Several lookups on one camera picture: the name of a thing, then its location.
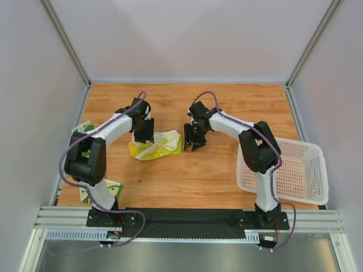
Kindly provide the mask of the cream yellow crocodile towel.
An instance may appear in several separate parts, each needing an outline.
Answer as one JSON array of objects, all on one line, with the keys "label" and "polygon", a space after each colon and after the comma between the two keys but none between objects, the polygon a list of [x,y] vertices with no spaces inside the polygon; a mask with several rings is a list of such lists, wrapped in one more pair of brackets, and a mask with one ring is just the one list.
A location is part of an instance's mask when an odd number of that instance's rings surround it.
[{"label": "cream yellow crocodile towel", "polygon": [[177,130],[154,133],[154,143],[136,142],[134,135],[128,143],[131,157],[140,161],[150,161],[165,156],[182,154],[183,137]]}]

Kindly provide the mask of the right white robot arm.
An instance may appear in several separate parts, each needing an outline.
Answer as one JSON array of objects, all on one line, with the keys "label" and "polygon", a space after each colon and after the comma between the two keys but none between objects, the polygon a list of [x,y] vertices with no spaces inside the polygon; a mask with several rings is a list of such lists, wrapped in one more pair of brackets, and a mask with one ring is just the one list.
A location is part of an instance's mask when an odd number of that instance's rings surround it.
[{"label": "right white robot arm", "polygon": [[239,141],[243,160],[255,175],[257,199],[251,220],[259,227],[274,226],[281,212],[275,191],[276,171],[282,162],[281,150],[268,124],[235,119],[217,107],[208,109],[200,101],[190,106],[187,115],[191,121],[184,125],[184,150],[204,147],[209,131],[218,131]]}]

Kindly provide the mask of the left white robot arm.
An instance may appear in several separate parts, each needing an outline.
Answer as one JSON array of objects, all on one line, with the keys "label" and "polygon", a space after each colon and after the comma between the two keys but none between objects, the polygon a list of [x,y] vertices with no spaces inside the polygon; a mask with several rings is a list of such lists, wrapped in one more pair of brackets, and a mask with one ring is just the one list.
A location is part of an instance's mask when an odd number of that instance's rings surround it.
[{"label": "left white robot arm", "polygon": [[107,149],[122,135],[132,133],[134,140],[145,144],[154,142],[154,119],[151,106],[143,97],[135,97],[130,106],[118,109],[99,127],[86,132],[75,132],[69,147],[61,156],[59,170],[84,189],[92,202],[88,212],[89,227],[119,227],[123,222],[119,204],[105,182]]}]

